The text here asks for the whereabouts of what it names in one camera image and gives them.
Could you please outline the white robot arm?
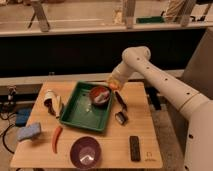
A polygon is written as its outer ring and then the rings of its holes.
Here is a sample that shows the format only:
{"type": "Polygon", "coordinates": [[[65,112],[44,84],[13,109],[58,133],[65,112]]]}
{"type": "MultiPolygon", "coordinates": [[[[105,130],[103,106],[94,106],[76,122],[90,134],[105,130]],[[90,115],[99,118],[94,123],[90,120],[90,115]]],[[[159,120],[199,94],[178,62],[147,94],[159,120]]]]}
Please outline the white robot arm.
{"type": "Polygon", "coordinates": [[[134,72],[141,74],[188,120],[183,171],[213,171],[213,100],[153,65],[146,46],[129,47],[107,79],[121,90],[134,72]]]}

